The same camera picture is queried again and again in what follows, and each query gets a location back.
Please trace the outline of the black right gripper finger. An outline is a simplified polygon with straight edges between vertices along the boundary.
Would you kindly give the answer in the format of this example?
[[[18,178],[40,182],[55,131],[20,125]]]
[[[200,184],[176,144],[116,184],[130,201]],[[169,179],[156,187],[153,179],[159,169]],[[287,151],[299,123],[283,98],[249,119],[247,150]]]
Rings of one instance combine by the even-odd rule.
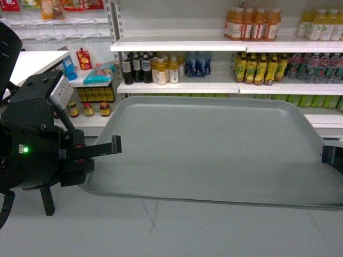
[[[342,158],[343,158],[342,147],[338,147],[338,146],[323,146],[322,147],[322,163],[326,163],[332,166],[341,174],[343,173]]]

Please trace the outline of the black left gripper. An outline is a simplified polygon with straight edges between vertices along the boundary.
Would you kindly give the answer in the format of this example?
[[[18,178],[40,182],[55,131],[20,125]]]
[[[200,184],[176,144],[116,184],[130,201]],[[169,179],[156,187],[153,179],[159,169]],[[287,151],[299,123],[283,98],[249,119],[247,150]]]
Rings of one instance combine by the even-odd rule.
[[[2,113],[2,191],[82,184],[94,171],[93,157],[122,152],[119,135],[112,135],[109,143],[86,146],[83,131],[49,102],[62,75],[52,71],[29,77]]]

